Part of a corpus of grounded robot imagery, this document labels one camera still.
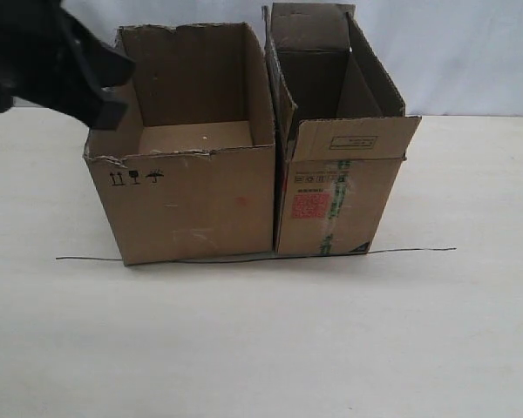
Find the red label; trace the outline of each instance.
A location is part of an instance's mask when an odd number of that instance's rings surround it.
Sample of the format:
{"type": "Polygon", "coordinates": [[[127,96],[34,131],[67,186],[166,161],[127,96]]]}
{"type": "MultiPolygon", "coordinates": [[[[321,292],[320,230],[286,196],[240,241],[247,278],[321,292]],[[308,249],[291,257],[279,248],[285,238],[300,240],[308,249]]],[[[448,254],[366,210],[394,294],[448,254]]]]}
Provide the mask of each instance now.
{"type": "Polygon", "coordinates": [[[293,219],[324,218],[328,203],[327,193],[298,194],[293,202],[293,219]]]}

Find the thin wire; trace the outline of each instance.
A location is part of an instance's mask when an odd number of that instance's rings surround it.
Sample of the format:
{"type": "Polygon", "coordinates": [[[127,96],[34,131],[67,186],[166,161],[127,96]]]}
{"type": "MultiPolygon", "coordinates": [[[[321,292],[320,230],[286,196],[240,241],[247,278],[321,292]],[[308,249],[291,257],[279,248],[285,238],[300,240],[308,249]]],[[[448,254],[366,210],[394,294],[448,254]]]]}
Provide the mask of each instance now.
{"type": "MultiPolygon", "coordinates": [[[[435,251],[435,252],[446,252],[446,251],[456,251],[456,247],[449,248],[394,248],[391,250],[376,250],[366,253],[371,254],[383,254],[383,253],[408,253],[415,251],[435,251]]],[[[194,260],[175,260],[168,261],[169,263],[174,264],[245,264],[245,263],[254,263],[256,261],[271,261],[271,260],[304,260],[304,259],[317,259],[325,257],[352,257],[355,255],[365,255],[364,253],[360,254],[337,254],[337,255],[294,255],[289,257],[264,257],[261,259],[248,259],[248,260],[220,260],[220,261],[194,261],[194,260]]],[[[56,260],[90,260],[90,261],[122,261],[122,259],[103,259],[100,257],[57,257],[56,260]]]]}

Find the white tabletop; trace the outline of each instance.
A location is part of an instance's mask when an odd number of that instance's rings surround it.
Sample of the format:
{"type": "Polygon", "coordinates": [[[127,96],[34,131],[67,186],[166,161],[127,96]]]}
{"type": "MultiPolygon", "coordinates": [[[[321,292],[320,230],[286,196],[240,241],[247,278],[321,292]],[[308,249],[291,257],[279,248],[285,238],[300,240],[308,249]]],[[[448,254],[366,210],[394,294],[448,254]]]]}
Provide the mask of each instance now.
{"type": "Polygon", "coordinates": [[[123,267],[85,128],[0,115],[0,418],[523,417],[523,118],[425,118],[374,250],[123,267]]]}

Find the white wall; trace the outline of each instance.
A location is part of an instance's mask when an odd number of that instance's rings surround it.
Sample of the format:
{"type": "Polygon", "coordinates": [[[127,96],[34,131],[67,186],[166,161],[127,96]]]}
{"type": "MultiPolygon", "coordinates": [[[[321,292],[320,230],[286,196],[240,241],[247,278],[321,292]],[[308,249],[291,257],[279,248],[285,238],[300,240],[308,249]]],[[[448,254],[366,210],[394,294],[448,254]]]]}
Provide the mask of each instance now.
{"type": "MultiPolygon", "coordinates": [[[[240,22],[269,0],[66,0],[105,40],[121,24],[240,22]]],[[[357,19],[410,113],[523,116],[523,0],[363,0],[357,19]]]]}

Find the open cardboard box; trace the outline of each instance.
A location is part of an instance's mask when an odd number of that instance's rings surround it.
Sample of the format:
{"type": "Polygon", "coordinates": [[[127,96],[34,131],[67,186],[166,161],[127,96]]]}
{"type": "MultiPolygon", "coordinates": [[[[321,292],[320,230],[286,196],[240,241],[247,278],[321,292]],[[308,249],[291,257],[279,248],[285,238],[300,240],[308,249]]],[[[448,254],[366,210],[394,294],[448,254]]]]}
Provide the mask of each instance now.
{"type": "Polygon", "coordinates": [[[127,265],[272,249],[275,128],[246,24],[119,29],[136,72],[84,158],[127,265]]]}
{"type": "Polygon", "coordinates": [[[282,255],[367,253],[420,122],[404,115],[353,14],[345,4],[264,8],[282,255]]]}

